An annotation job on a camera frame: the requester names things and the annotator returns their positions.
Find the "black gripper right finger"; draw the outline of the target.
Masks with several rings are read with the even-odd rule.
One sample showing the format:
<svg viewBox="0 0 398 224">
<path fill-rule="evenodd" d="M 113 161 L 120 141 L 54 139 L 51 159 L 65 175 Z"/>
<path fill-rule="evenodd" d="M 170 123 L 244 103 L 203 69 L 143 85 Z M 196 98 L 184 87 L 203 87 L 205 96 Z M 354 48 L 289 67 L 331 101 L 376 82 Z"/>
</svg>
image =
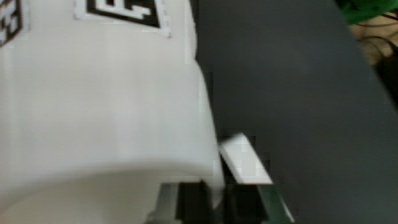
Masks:
<svg viewBox="0 0 398 224">
<path fill-rule="evenodd" d="M 296 224 L 275 185 L 235 184 L 228 186 L 225 224 Z"/>
</svg>

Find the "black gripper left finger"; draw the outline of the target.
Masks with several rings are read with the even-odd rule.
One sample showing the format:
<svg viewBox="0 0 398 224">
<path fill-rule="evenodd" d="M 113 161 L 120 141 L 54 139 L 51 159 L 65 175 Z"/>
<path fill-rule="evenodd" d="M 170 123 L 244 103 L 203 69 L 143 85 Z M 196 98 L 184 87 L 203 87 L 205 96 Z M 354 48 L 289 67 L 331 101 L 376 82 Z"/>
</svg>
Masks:
<svg viewBox="0 0 398 224">
<path fill-rule="evenodd" d="M 145 224 L 216 224 L 211 187 L 205 182 L 164 183 Z"/>
</svg>

